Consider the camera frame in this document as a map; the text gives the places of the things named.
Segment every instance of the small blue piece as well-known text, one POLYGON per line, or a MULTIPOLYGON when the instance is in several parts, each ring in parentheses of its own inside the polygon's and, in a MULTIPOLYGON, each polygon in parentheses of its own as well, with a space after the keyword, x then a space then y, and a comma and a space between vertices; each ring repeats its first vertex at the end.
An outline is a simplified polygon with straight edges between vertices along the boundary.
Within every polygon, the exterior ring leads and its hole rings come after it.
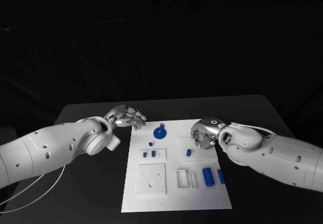
POLYGON ((186 156, 190 156, 192 150, 187 149, 186 156))
POLYGON ((218 175, 219 175, 219 178, 221 178, 221 184, 225 184, 224 175, 222 175, 221 169, 218 169, 218 175))
POLYGON ((202 169, 202 172, 203 172, 205 185, 208 187, 212 187, 215 185, 215 183, 213 183, 213 176, 212 176, 211 168, 202 169))
POLYGON ((160 124, 160 127, 157 127, 153 131, 153 136, 157 139, 163 139, 166 136, 166 130, 164 130, 164 125, 160 124))

